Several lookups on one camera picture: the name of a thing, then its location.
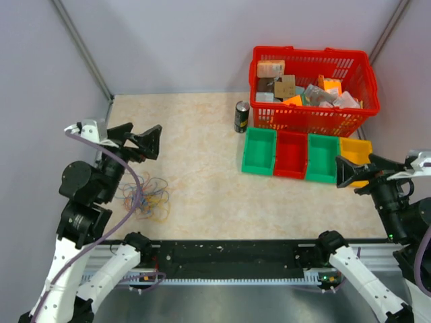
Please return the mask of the left green bin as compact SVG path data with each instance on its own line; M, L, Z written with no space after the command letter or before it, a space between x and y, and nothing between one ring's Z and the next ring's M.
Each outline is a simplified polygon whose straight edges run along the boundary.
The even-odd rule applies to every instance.
M272 176L277 133L273 129L249 127L246 130L241 170L248 174Z

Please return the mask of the brown cardboard box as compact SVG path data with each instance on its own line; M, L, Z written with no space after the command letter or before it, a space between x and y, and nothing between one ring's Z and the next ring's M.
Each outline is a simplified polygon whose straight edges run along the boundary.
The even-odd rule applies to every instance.
M287 100L296 95L295 75L282 75L274 83L274 96L277 99Z

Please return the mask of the green bin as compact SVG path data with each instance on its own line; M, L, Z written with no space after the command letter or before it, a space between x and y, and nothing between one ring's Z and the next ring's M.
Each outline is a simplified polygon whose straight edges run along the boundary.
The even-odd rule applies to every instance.
M335 184L337 182L335 158L339 154L338 137L309 134L305 180Z
M277 133L273 129L249 127L246 130L241 170L248 174L272 176Z

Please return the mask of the clear plastic bags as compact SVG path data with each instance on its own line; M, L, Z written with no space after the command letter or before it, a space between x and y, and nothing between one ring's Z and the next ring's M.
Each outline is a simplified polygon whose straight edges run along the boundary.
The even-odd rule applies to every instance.
M340 96L333 96L320 87L309 84L303 91L302 97L305 99L305 104L309 106L318 106L321 108L361 108L357 99L355 99L348 91L342 92Z

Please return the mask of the orange packet in basket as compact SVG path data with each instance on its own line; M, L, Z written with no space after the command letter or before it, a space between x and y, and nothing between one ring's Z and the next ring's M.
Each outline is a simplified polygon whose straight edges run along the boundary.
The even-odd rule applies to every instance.
M343 92L339 79L327 78L324 77L324 75L319 75L318 85L322 90L333 96L340 96Z

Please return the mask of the yellow bin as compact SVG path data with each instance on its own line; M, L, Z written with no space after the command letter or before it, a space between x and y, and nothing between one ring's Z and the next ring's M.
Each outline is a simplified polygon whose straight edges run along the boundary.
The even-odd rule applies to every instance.
M339 138L340 154L339 157L344 157L354 164L362 165L369 164L369 155L372 153L372 143L359 139ZM344 180L341 178L341 166L337 166L337 186ZM352 182L349 186L361 188L369 183L367 180Z

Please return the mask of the orange box in basket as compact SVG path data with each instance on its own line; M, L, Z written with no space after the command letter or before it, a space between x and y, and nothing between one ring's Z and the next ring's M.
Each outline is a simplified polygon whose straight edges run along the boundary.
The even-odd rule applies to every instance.
M284 74L286 62L284 60L260 60L257 62L258 78L278 78Z

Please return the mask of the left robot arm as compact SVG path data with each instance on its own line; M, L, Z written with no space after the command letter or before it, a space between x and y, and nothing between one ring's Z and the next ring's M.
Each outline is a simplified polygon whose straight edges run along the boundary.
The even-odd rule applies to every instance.
M65 129L65 134L100 152L96 165L84 161L69 164L62 173L59 194L67 198L56 231L55 253L44 287L35 306L20 322L92 322L102 302L135 267L155 264L151 240L139 232L127 234L111 258L87 282L82 282L94 248L115 231L105 227L112 201L125 172L132 175L135 196L125 215L128 219L141 202L141 182L129 162L158 158L162 126L142 134L128 122L107 128L103 120L85 119Z

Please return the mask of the red bin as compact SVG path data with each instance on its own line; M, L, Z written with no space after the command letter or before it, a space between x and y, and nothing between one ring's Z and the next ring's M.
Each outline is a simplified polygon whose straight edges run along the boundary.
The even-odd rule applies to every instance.
M308 135L278 131L273 175L305 179L308 166Z

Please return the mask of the right green bin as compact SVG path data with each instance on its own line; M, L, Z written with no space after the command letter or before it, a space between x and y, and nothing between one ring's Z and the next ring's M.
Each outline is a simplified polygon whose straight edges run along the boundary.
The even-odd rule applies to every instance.
M337 182L335 158L339 154L338 137L309 134L305 180L335 184Z

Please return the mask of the dark drink can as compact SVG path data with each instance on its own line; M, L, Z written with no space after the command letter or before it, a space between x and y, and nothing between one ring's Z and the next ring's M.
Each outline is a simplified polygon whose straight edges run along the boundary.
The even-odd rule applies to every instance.
M250 112L250 105L246 101L239 101L235 105L234 115L234 130L237 133L244 133L248 126L248 117Z

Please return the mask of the red plastic basket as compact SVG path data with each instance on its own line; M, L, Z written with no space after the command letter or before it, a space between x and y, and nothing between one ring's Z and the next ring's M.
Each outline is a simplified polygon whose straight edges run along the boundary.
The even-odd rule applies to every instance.
M264 99L258 65L284 63L302 92L277 102ZM380 111L378 87L368 56L361 50L256 46L248 82L255 127L349 137Z

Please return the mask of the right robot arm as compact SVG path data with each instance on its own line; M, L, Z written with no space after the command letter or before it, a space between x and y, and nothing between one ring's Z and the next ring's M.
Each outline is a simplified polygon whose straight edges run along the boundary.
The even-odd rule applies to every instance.
M396 296L360 260L337 231L325 231L317 239L314 258L322 266L336 268L370 306L379 322L430 321L430 199L410 203L414 178L430 175L430 151L412 150L403 163L376 154L358 165L338 155L338 188L353 182L355 189L372 197L388 239L401 244L393 257L401 269L411 303Z

